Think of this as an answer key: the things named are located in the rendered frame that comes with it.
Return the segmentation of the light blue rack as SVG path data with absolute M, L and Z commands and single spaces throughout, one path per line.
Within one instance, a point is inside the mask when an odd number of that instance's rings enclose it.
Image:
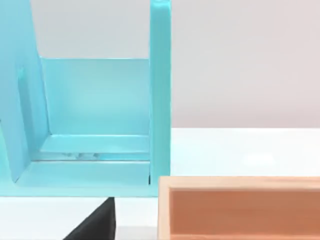
M 170 175 L 172 1 L 146 58 L 43 57 L 30 0 L 0 0 L 0 197 L 157 197 Z

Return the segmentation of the shallow salmon-coloured box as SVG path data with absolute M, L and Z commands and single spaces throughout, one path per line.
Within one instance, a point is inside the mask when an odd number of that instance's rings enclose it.
M 320 240 L 320 177 L 162 176 L 157 240 Z

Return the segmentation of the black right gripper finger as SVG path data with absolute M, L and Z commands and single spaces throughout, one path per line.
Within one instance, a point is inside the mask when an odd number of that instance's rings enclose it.
M 63 240 L 115 240 L 115 198 L 108 197 Z

